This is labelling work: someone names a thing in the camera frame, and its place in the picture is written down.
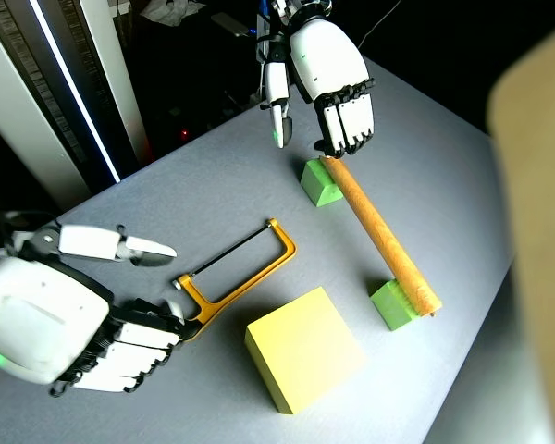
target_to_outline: yellow cube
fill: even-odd
[[[321,287],[248,325],[244,342],[281,413],[298,413],[365,361]]]

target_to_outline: gray tablecloth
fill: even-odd
[[[119,301],[183,301],[169,281],[275,217],[297,256],[223,313],[134,394],[45,387],[0,371],[0,443],[418,443],[426,436],[510,261],[500,176],[486,135],[369,62],[376,136],[348,157],[409,255],[444,302],[435,318],[389,332],[368,299],[391,278],[345,201],[314,208],[299,179],[320,138],[297,93],[294,137],[280,151],[267,113],[252,109],[62,217],[175,247],[166,267],[69,261]],[[200,276],[221,294],[277,252],[256,240]],[[323,399],[279,414],[244,345],[249,322],[323,286],[368,355]]]

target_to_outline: white cloth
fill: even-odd
[[[173,0],[169,3],[167,0],[151,0],[140,15],[163,25],[178,26],[185,17],[195,14],[204,6],[188,0]]]

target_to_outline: green cube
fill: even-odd
[[[370,296],[370,300],[374,303],[391,331],[419,317],[397,279],[387,282]]]
[[[301,184],[316,206],[331,204],[343,197],[341,190],[318,159],[306,162]]]

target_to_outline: wooden stick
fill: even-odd
[[[415,311],[419,315],[425,316],[440,309],[442,301],[431,289],[343,161],[321,157],[321,162],[339,186],[355,215],[360,219],[366,233],[399,281]]]

